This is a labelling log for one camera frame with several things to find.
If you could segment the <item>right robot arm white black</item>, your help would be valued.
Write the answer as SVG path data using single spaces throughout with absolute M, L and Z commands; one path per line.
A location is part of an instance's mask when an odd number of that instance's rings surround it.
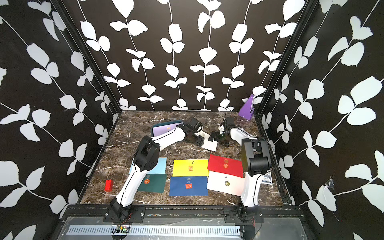
M 229 147 L 234 141 L 242 147 L 241 162 L 246 175 L 241 201 L 244 207 L 255 207 L 258 205 L 262 176 L 272 167 L 269 142 L 237 126 L 233 118 L 224 118 L 218 129 L 211 132 L 209 141 L 216 141 L 224 147 Z

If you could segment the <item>lavender envelope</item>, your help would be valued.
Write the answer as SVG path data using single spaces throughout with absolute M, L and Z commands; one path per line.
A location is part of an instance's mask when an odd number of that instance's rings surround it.
M 152 128 L 152 133 L 153 133 L 153 137 L 157 137 L 157 136 L 160 136 L 164 133 L 167 133 L 171 130 L 174 130 L 176 128 L 177 125 L 179 125 L 180 123 L 176 123 L 176 124 L 168 124 L 168 125 L 162 125 L 162 126 L 157 126 L 157 127 L 153 127 Z

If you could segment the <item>white envelope brown seal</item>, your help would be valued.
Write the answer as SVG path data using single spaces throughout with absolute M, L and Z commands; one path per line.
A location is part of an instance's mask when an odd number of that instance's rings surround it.
M 205 133 L 204 131 L 200 131 L 198 133 L 198 136 L 202 136 L 204 138 L 202 148 L 209 150 L 209 151 L 212 151 L 212 152 L 215 152 L 217 150 L 218 142 L 217 141 L 209 141 L 209 137 L 210 137 L 209 134 Z

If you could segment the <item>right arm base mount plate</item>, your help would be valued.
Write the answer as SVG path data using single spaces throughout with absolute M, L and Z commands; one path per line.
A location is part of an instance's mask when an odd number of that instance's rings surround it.
M 224 217 L 226 223 L 253 225 L 264 222 L 259 207 L 224 207 L 220 214 Z

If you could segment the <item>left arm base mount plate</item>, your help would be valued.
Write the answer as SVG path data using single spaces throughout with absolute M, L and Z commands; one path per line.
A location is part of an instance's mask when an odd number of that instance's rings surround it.
M 128 224 L 128 222 L 142 223 L 145 216 L 145 211 L 145 207 L 136 205 L 123 208 L 121 210 L 118 210 L 117 212 L 114 211 L 111 207 L 108 207 L 103 222 L 114 224 Z

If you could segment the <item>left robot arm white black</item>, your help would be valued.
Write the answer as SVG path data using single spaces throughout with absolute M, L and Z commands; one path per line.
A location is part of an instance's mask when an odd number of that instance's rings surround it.
M 133 154 L 132 171 L 120 192 L 110 202 L 109 210 L 119 219 L 126 219 L 142 180 L 157 165 L 160 152 L 177 142 L 191 143 L 201 147 L 205 138 L 198 133 L 202 130 L 203 124 L 191 118 L 162 135 L 151 138 L 144 136 Z

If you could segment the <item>teal plastic storage box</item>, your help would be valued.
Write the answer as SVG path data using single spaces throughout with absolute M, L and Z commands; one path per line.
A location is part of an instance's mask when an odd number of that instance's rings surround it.
M 176 123 L 182 124 L 183 121 L 170 121 L 170 122 L 158 123 L 158 124 L 153 125 L 153 127 L 162 126 L 162 125 L 168 125 L 168 124 L 176 124 Z

